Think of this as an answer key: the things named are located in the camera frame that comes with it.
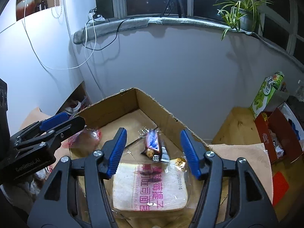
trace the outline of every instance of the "window sill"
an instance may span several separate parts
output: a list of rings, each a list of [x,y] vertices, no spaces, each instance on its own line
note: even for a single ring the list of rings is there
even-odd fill
[[[117,31],[118,25],[123,20],[110,21],[109,23],[102,23],[95,25],[95,31],[97,37],[105,36],[110,33],[115,33]],[[224,30],[228,28],[228,26],[207,20],[201,19],[191,19],[191,18],[176,18],[176,17],[136,17],[134,19],[127,19],[124,23],[122,23],[119,31],[129,31],[136,30],[140,28],[146,28],[149,24],[159,24],[159,25],[192,25],[197,27],[207,27],[207,28],[217,28]],[[289,58],[291,61],[295,63],[295,65],[304,72],[304,65],[297,60],[295,57],[290,56],[285,49],[276,45],[275,43],[259,36],[256,33],[247,32],[245,30],[240,30],[240,32],[245,33],[249,36],[253,36],[259,40],[261,40],[266,46],[269,48],[281,53],[282,55]],[[88,41],[94,40],[94,29],[92,26],[88,27]],[[83,33],[83,28],[74,33],[73,42],[74,44],[82,44],[84,42],[85,37]]]

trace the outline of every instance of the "potted plant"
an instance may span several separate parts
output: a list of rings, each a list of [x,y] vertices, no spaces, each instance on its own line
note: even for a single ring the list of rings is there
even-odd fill
[[[241,28],[247,31],[254,31],[256,25],[261,23],[258,7],[263,3],[272,3],[267,0],[226,0],[225,2],[214,4],[223,5],[222,9],[218,9],[218,14],[221,15],[225,23],[230,27],[224,30],[221,40],[225,37],[228,30],[235,29],[239,31]]]

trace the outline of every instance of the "screw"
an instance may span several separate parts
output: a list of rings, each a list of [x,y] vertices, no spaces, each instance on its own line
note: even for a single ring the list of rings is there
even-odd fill
[[[215,153],[213,151],[208,151],[208,152],[206,152],[206,155],[208,157],[213,157],[215,155]]]
[[[243,163],[246,163],[246,159],[245,158],[239,158],[239,162],[241,163],[241,164],[243,164]]]
[[[69,157],[68,156],[63,156],[61,159],[60,159],[61,162],[65,163],[67,161],[69,161]]]
[[[95,157],[98,157],[98,156],[102,155],[102,151],[97,150],[97,151],[95,151],[95,152],[93,153],[93,155],[94,155]]]

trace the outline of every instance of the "vase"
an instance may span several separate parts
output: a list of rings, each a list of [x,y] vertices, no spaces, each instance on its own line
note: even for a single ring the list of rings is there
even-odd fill
[[[24,17],[24,8],[25,8],[25,16],[34,13],[35,0],[17,0],[17,5],[16,5],[17,20],[20,20]]]

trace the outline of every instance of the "red paper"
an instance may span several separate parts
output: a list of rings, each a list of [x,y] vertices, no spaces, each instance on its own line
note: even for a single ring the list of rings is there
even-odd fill
[[[278,171],[272,178],[273,181],[273,202],[275,206],[283,198],[287,190],[289,189],[288,182],[285,180],[283,174]]]

